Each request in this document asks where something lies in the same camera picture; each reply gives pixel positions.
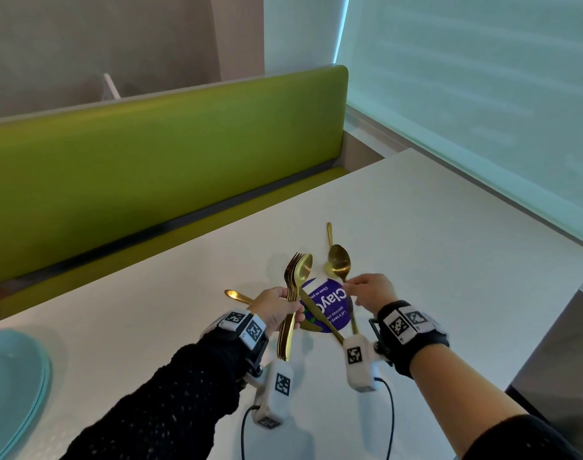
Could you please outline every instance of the cable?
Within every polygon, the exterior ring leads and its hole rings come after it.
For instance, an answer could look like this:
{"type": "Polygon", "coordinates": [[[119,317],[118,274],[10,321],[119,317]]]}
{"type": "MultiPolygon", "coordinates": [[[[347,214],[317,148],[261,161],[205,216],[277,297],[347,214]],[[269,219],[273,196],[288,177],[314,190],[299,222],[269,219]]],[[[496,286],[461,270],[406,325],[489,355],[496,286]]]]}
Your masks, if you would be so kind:
{"type": "Polygon", "coordinates": [[[394,422],[396,420],[396,414],[394,412],[394,396],[391,394],[391,389],[388,384],[382,378],[375,378],[375,381],[379,381],[385,384],[387,387],[387,391],[390,393],[390,400],[391,400],[391,432],[390,432],[390,446],[387,448],[387,460],[390,460],[390,453],[391,453],[391,444],[394,442],[394,422]]]}
{"type": "Polygon", "coordinates": [[[241,458],[245,460],[245,422],[247,421],[247,416],[251,412],[251,410],[259,409],[259,405],[252,405],[245,411],[245,416],[242,417],[242,425],[241,425],[241,458]]]}

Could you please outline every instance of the green upholstered booth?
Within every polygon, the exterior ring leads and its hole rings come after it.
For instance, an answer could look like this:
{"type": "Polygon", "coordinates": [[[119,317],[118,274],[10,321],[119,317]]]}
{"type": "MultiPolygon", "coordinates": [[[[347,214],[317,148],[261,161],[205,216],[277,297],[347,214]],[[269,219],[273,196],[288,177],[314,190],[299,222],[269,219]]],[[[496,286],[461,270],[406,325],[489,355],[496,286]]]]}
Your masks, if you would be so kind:
{"type": "Polygon", "coordinates": [[[1,301],[0,315],[343,175],[327,166],[341,152],[347,78],[345,67],[329,66],[0,123],[3,286],[239,194],[325,169],[61,271],[1,301]]]}

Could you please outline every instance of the table surface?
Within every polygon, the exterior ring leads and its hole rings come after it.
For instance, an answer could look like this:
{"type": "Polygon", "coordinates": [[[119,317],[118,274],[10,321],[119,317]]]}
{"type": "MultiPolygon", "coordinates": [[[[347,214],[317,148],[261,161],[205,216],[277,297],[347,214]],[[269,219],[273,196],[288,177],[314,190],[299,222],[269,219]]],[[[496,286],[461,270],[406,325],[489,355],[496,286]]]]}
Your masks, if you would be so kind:
{"type": "MultiPolygon", "coordinates": [[[[235,305],[224,289],[255,296],[282,284],[296,251],[312,253],[320,269],[328,221],[349,250],[352,274],[385,273],[501,388],[583,282],[582,247],[409,149],[1,321],[0,329],[39,339],[54,369],[48,402],[17,458],[59,458],[82,428],[235,305]]],[[[358,310],[372,339],[367,318],[358,310]]],[[[271,432],[250,423],[247,458],[385,457],[387,392],[347,386],[332,335],[296,331],[291,365],[291,417],[271,432]]],[[[395,392],[392,458],[450,460],[413,381],[380,369],[395,392]]],[[[247,388],[239,410],[219,422],[209,458],[240,457],[242,414],[253,397],[247,388]]]]}

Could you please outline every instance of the round sticker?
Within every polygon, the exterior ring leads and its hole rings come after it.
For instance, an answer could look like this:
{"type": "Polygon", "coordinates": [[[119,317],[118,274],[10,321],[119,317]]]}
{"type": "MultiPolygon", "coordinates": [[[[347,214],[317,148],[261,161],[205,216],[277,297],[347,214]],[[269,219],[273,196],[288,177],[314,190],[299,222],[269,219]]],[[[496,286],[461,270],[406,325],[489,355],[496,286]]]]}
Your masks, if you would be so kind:
{"type": "MultiPolygon", "coordinates": [[[[313,283],[315,280],[317,278],[309,279],[302,284],[302,288],[306,290],[309,297],[313,299],[323,314],[326,315],[328,321],[340,331],[351,321],[351,316],[349,316],[349,307],[353,306],[351,297],[347,296],[347,293],[338,281],[328,278],[319,285],[313,283]]],[[[327,325],[315,318],[306,306],[304,306],[304,315],[311,323],[318,325],[322,329],[322,332],[332,332],[327,325]]]]}

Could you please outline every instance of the light blue plate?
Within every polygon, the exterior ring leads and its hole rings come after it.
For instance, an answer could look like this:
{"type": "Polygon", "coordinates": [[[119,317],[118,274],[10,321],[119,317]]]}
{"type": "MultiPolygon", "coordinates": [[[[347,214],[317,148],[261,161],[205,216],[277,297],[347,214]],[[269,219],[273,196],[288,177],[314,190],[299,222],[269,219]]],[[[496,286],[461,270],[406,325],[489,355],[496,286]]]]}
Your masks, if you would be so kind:
{"type": "Polygon", "coordinates": [[[31,337],[0,331],[0,459],[38,412],[49,386],[49,356],[31,337]]]}

